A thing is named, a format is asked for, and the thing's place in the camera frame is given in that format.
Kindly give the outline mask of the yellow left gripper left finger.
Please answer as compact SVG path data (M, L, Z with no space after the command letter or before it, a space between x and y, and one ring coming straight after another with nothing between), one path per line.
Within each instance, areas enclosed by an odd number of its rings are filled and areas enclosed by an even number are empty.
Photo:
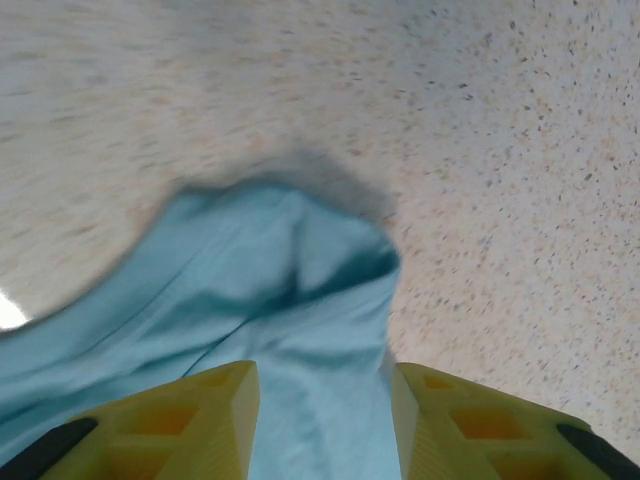
M248 480L258 412L255 362L232 362L70 418L0 480Z

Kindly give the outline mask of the light blue t-shirt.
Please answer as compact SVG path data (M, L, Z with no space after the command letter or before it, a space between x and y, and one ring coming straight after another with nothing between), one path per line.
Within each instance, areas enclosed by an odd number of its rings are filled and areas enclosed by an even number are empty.
M282 185L179 193L83 296L0 335L0 465L74 414L257 364L250 480L400 480L387 320L399 255Z

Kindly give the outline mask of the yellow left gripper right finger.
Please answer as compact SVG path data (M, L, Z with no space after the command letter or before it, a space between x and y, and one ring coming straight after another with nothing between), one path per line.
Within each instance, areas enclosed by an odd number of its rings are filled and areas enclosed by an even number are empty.
M640 480L583 420L414 363L392 375L402 480Z

